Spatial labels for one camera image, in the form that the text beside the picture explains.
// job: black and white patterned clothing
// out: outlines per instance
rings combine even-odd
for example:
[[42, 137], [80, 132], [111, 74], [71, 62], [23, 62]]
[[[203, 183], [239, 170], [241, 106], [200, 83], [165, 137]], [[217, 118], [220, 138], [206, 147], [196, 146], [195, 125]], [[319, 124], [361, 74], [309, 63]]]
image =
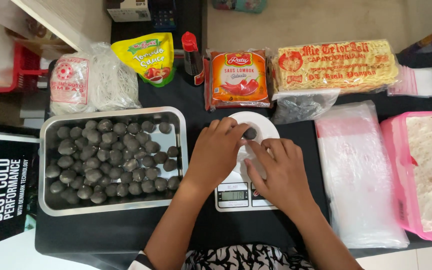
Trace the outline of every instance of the black and white patterned clothing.
[[[140, 252], [128, 270], [154, 269]], [[189, 251], [181, 270], [314, 270], [295, 249], [285, 253], [266, 244], [233, 245], [208, 251]]]

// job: red basket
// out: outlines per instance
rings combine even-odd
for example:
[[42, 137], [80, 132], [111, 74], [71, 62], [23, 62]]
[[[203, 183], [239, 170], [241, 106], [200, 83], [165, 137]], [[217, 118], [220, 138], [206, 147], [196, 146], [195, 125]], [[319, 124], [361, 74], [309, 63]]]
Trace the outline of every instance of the red basket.
[[39, 61], [37, 54], [15, 43], [12, 83], [9, 87], [0, 87], [0, 93], [36, 90], [38, 77], [48, 73], [47, 69], [39, 69]]

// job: white powder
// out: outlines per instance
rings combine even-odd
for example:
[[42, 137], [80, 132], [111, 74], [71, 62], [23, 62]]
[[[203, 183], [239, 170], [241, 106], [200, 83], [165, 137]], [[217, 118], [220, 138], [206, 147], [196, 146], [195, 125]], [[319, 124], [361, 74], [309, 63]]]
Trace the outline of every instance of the white powder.
[[432, 231], [432, 117], [406, 119], [409, 150], [413, 165], [417, 201], [423, 231]]

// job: digital kitchen scale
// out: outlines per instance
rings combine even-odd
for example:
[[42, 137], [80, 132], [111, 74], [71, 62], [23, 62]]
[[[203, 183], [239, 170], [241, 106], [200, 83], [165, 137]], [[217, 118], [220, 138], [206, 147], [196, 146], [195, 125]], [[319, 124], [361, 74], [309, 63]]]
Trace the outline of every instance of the digital kitchen scale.
[[[273, 123], [261, 114], [242, 111], [230, 115], [239, 124], [247, 123], [257, 131], [254, 141], [261, 143], [267, 138], [279, 138]], [[250, 159], [260, 175], [266, 178], [266, 172], [257, 161], [255, 154], [248, 145], [239, 149], [237, 164], [229, 176], [214, 190], [214, 202], [219, 212], [257, 211], [278, 209], [256, 190], [246, 173], [244, 159]]]

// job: yellow pouch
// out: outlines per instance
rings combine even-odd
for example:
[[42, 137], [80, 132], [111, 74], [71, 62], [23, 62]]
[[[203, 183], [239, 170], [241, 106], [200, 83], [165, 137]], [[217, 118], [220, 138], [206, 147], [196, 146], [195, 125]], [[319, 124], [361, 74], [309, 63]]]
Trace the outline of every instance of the yellow pouch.
[[171, 33], [154, 33], [111, 45], [117, 57], [133, 68], [146, 83], [162, 87], [174, 77], [174, 47]]

